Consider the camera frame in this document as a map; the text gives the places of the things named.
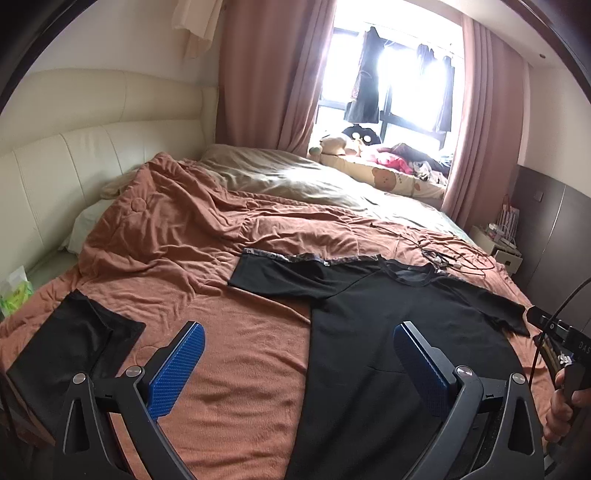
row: pink curtain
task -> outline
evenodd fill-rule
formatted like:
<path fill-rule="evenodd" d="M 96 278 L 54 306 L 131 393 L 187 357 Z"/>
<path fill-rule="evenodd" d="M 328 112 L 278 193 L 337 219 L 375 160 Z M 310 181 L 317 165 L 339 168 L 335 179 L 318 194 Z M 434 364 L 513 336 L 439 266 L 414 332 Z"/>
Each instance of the pink curtain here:
<path fill-rule="evenodd" d="M 232 0 L 220 54 L 217 141 L 306 155 L 336 0 Z"/>
<path fill-rule="evenodd" d="M 494 222 L 517 164 L 524 59 L 462 15 L 466 80 L 460 133 L 442 210 L 461 228 Z"/>

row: hand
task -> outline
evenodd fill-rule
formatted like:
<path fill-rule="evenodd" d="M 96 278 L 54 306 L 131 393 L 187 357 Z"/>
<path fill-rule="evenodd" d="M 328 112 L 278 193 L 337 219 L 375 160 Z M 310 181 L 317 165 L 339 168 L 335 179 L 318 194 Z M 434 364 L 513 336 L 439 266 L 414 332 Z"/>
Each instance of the hand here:
<path fill-rule="evenodd" d="M 561 387 L 563 383 L 564 369 L 556 375 L 556 386 Z M 591 388 L 574 392 L 572 402 L 579 408 L 591 406 Z M 569 420 L 572 416 L 573 409 L 567 405 L 563 390 L 556 390 L 550 400 L 550 411 L 546 414 L 544 438 L 549 442 L 558 442 L 569 432 Z"/>

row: ceiling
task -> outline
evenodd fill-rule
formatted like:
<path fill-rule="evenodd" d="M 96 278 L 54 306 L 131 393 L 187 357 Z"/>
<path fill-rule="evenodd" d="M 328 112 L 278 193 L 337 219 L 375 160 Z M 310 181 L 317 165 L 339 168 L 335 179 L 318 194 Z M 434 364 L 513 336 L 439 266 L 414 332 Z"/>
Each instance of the ceiling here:
<path fill-rule="evenodd" d="M 441 3 L 453 7 L 486 26 L 513 47 L 533 67 L 566 68 L 558 54 L 536 30 L 502 0 L 408 0 L 436 11 Z"/>

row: pink blanket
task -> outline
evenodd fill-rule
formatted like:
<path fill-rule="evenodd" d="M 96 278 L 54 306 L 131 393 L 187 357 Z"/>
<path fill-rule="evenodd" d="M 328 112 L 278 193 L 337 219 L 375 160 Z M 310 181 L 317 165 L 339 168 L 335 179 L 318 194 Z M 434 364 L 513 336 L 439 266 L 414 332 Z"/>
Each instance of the pink blanket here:
<path fill-rule="evenodd" d="M 206 329 L 206 350 L 172 413 L 160 418 L 161 427 L 200 480 L 280 480 L 304 394 L 310 322 L 303 305 L 227 286 L 242 249 L 308 251 L 325 258 L 380 253 L 418 265 L 425 263 L 413 244 L 418 241 L 492 266 L 481 276 L 457 275 L 530 305 L 503 267 L 458 238 L 360 218 L 338 207 L 228 192 L 197 164 L 159 154 L 106 211 L 78 265 L 0 324 L 0 366 L 11 366 L 75 288 L 146 323 L 122 370 L 143 365 L 186 320 L 196 320 Z M 532 340 L 508 338 L 529 374 Z M 553 387 L 541 359 L 533 391 L 543 419 Z M 117 416 L 114 421 L 136 476 L 147 478 L 122 422 Z"/>

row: cable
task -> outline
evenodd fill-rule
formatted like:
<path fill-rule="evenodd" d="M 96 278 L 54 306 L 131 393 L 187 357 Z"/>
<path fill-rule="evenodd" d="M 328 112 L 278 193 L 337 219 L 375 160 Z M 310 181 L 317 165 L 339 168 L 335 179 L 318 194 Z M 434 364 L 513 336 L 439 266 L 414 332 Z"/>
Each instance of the cable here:
<path fill-rule="evenodd" d="M 564 307 L 566 307 L 569 304 L 569 302 L 574 298 L 574 296 L 577 293 L 579 293 L 585 285 L 587 285 L 589 283 L 591 283 L 591 277 L 589 277 L 587 280 L 585 280 L 583 283 L 581 283 L 581 285 L 579 285 L 577 288 L 574 289 L 574 291 L 566 298 L 566 300 L 562 303 L 562 305 L 560 307 L 558 307 L 558 310 L 556 310 L 556 312 L 554 312 L 554 314 L 550 317 L 550 320 L 548 320 L 546 322 L 546 325 L 544 325 L 544 329 L 542 330 L 542 333 L 540 334 L 540 339 L 538 340 L 538 345 L 535 349 L 534 361 L 531 364 L 530 380 L 528 382 L 530 389 L 531 389 L 531 384 L 534 380 L 535 364 L 538 361 L 538 356 L 540 355 L 540 350 L 542 349 L 542 343 L 544 342 L 544 338 L 546 336 L 548 328 L 556 320 L 556 317 L 560 314 L 560 312 L 562 312 Z"/>
<path fill-rule="evenodd" d="M 468 260 L 465 257 L 465 254 L 460 253 L 460 252 L 457 252 L 456 250 L 454 250 L 453 248 L 451 248 L 448 245 L 438 244 L 438 246 L 443 247 L 443 248 L 446 248 L 449 251 L 453 252 L 456 255 L 455 257 L 452 257 L 451 255 L 447 255 L 447 254 L 442 253 L 442 252 L 438 252 L 436 250 L 432 250 L 430 248 L 426 248 L 426 247 L 424 247 L 424 246 L 422 246 L 420 244 L 421 241 L 426 241 L 428 243 L 437 243 L 435 241 L 431 241 L 431 240 L 428 240 L 428 239 L 421 239 L 421 240 L 419 240 L 417 242 L 417 241 L 413 240 L 412 238 L 409 238 L 409 237 L 407 237 L 407 236 L 405 236 L 405 235 L 403 235 L 401 233 L 394 232 L 394 231 L 392 231 L 389 228 L 386 228 L 384 226 L 376 225 L 373 222 L 370 223 L 369 226 L 372 227 L 372 228 L 379 228 L 379 229 L 385 230 L 385 231 L 387 231 L 387 232 L 389 232 L 389 233 L 391 233 L 393 235 L 399 236 L 400 238 L 404 238 L 408 242 L 411 242 L 413 245 L 415 245 L 421 251 L 421 253 L 423 254 L 423 256 L 429 262 L 435 264 L 438 267 L 439 267 L 439 265 L 437 265 L 437 263 L 435 263 L 434 260 L 433 260 L 433 256 L 432 256 L 433 254 L 439 255 L 442 260 L 444 260 L 445 258 L 447 258 L 447 259 L 453 260 L 454 262 L 460 264 L 460 268 L 457 268 L 456 266 L 452 265 L 448 261 L 445 262 L 447 264 L 446 265 L 446 268 L 449 268 L 450 270 L 455 270 L 456 272 L 463 273 L 465 275 L 476 275 L 476 276 L 479 276 L 479 277 L 484 277 L 486 275 L 485 274 L 485 271 L 486 270 L 494 270 L 496 268 L 495 267 L 495 264 L 491 261 L 491 259 L 490 259 L 490 257 L 488 255 L 483 254 L 482 252 L 480 252 L 479 250 L 477 250 L 476 248 L 474 248 L 473 246 L 471 246 L 469 244 L 464 245 L 464 247 L 466 247 L 474 256 L 476 256 L 478 258 L 484 257 L 487 260 L 487 263 L 488 263 L 487 265 L 485 265 L 485 266 L 475 265 L 473 262 L 471 262 L 470 260 Z M 467 262 L 469 265 L 462 265 L 460 263 L 460 260 L 462 260 L 464 262 Z"/>

